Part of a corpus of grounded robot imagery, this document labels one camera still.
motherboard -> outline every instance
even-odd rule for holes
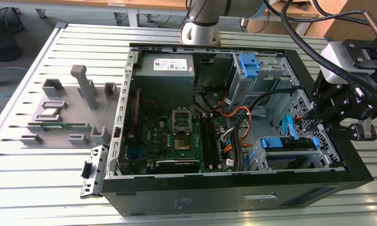
[[[194,115],[183,107],[142,118],[139,134],[126,138],[123,175],[229,171],[221,162],[218,138],[223,119]]]

aluminum slotted table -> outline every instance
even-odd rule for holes
[[[375,180],[300,209],[122,218],[105,198],[79,199],[89,149],[21,149],[19,136],[43,96],[45,79],[75,84],[71,65],[85,65],[95,84],[122,84],[130,42],[178,43],[178,30],[67,24],[55,28],[0,116],[0,225],[257,225],[377,226],[377,141],[354,146]],[[326,41],[306,38],[320,51]],[[312,77],[318,65],[283,35],[221,32],[223,46],[295,49]],[[372,121],[377,130],[377,119]]]

gray carpet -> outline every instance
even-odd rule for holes
[[[97,25],[122,25],[127,26],[127,19],[125,14],[113,14],[103,12],[78,12],[49,9],[45,12],[46,18],[41,19],[37,16],[34,9],[21,8],[19,18],[23,23],[25,30],[18,34],[14,34],[18,45],[22,48],[22,56],[10,62],[0,62],[1,67],[23,67],[29,68],[34,61],[34,58],[43,46],[54,25],[58,22],[66,22],[73,24],[97,24]],[[159,15],[153,18],[153,22],[146,22],[143,15],[139,15],[139,26],[142,27],[158,27],[162,28],[178,28],[183,16],[171,16],[167,23],[167,15]],[[219,20],[221,31],[241,32],[238,19],[221,18]],[[0,70],[0,95],[9,95],[15,90],[19,81],[25,75],[22,70]],[[0,97],[0,113],[5,107],[9,97]]]

ram slot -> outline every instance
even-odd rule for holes
[[[209,146],[205,118],[199,119],[199,134],[201,134],[201,143],[202,143],[203,167],[207,168],[211,165],[211,158],[210,158],[210,146]]]
[[[206,133],[207,133],[207,145],[210,151],[210,162],[214,167],[219,164],[219,155],[218,155],[218,148],[215,144],[215,131],[213,127],[211,118],[206,119]]]

open computer tower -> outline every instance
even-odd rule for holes
[[[312,79],[294,50],[131,44],[123,76],[110,145],[91,149],[81,190],[122,216],[302,207],[372,180],[348,139],[303,129]],[[245,111],[219,111],[289,88],[238,125],[239,136],[250,126],[238,168],[229,128]]]

